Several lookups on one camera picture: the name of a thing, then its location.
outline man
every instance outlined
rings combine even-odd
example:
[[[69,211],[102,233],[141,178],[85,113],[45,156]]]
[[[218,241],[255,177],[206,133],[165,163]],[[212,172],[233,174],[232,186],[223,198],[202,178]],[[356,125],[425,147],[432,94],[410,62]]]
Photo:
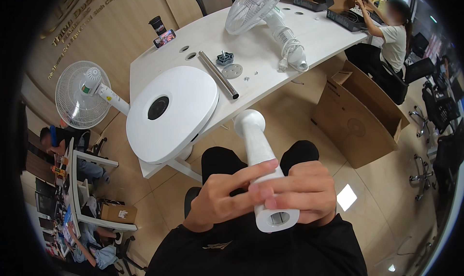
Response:
[[[50,128],[44,127],[40,131],[40,142],[45,148],[47,148],[47,153],[53,152],[61,156],[65,154],[71,138],[73,137],[76,150],[85,152],[87,148],[82,136],[80,138],[76,138],[76,134],[73,132],[53,125],[51,125]],[[90,163],[78,158],[78,169],[83,172],[91,182],[93,181],[93,178],[103,178],[106,183],[109,183],[108,172],[95,163]]]
[[[245,192],[250,181],[274,172],[277,159],[247,167],[232,150],[205,151],[203,187],[145,275],[367,275],[353,226],[335,214],[334,180],[318,159],[313,143],[298,141],[282,156],[285,177]],[[252,213],[258,204],[299,209],[298,223],[263,233]]]

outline black shirt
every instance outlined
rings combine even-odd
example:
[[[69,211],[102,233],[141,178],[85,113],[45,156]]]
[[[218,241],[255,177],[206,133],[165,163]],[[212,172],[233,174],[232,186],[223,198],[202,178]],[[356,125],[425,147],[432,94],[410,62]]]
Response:
[[[367,275],[351,223],[296,224],[275,233],[256,227],[254,213],[194,233],[183,225],[159,245],[145,275]]]
[[[55,127],[55,132],[56,132],[56,135],[57,135],[57,147],[59,146],[59,144],[61,143],[62,140],[65,140],[65,145],[66,145],[65,148],[66,149],[69,146],[69,142],[71,141],[71,138],[75,137],[74,138],[74,146],[76,146],[76,144],[77,144],[76,140],[79,140],[79,137],[76,137],[76,134],[74,134],[74,132],[72,132],[72,131]]]

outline fan pole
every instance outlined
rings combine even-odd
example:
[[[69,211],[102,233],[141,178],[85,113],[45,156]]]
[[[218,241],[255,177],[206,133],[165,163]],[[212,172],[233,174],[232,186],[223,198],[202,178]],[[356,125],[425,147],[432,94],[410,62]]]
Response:
[[[235,132],[245,141],[248,166],[276,157],[264,136],[265,125],[263,115],[256,110],[245,110],[235,118]],[[274,173],[264,175],[251,183],[283,177],[282,169],[278,166]],[[255,206],[256,226],[264,233],[277,232],[293,227],[297,223],[299,215],[300,211],[297,209],[268,210],[264,205]]]
[[[100,97],[102,97],[110,105],[121,111],[124,115],[127,116],[129,114],[129,109],[131,108],[129,103],[127,103],[116,93],[114,93],[112,89],[108,88],[103,84],[100,84],[97,93],[100,95]]]

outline white desk frame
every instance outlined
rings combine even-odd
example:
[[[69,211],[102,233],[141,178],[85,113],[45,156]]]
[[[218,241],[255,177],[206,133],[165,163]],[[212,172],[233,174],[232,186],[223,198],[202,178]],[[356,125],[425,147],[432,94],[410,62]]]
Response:
[[[116,223],[116,222],[111,222],[111,221],[105,221],[102,219],[96,219],[92,218],[89,216],[85,216],[81,214],[81,209],[80,209],[80,203],[79,203],[79,196],[78,196],[78,181],[77,181],[77,161],[78,158],[84,159],[88,162],[93,162],[93,163],[99,163],[103,165],[108,165],[108,166],[113,166],[113,167],[118,167],[119,163],[108,160],[105,158],[101,157],[96,157],[84,152],[80,152],[78,150],[74,150],[72,153],[72,175],[70,175],[70,188],[72,186],[72,191],[73,191],[73,206],[79,207],[78,209],[75,209],[76,211],[76,216],[79,222],[85,222],[89,224],[93,224],[96,226],[100,227],[106,227],[106,228],[111,228],[115,230],[120,230],[120,231],[136,231],[137,226],[136,225],[130,225],[130,224],[121,224],[121,223]]]
[[[326,18],[327,11],[313,12],[285,2],[277,6],[285,14],[285,24],[289,26],[299,41],[305,46],[306,61],[311,68],[366,39],[364,32],[350,32]],[[154,46],[135,59],[130,65],[130,99],[134,102],[143,89],[159,74],[180,65],[196,67],[210,74],[212,72],[199,58],[185,60],[189,53],[204,51],[214,61],[221,50],[234,53],[234,63],[243,66],[243,73],[230,82],[240,94],[236,100],[218,83],[219,102],[211,119],[200,131],[190,148],[214,129],[223,125],[241,111],[298,77],[301,73],[291,66],[285,72],[278,72],[280,56],[279,44],[272,38],[271,31],[262,21],[241,35],[230,35],[224,28],[229,7],[200,18],[176,31],[177,38],[160,49]],[[189,46],[180,53],[180,49]],[[154,165],[139,159],[143,177],[150,178],[164,166],[172,168],[201,182],[201,176],[190,169],[190,165],[175,156],[166,163]]]

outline white plastic pole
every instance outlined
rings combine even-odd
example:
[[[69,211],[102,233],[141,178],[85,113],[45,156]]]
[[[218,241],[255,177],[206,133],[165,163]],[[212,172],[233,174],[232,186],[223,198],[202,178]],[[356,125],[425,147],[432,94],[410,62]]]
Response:
[[[235,132],[245,141],[248,166],[275,158],[269,142],[264,136],[265,120],[256,110],[245,110],[237,115],[234,122]],[[258,183],[265,180],[284,177],[278,166],[274,173],[254,180]],[[300,210],[268,210],[264,205],[255,206],[256,226],[265,233],[277,232],[293,227],[300,216]]]

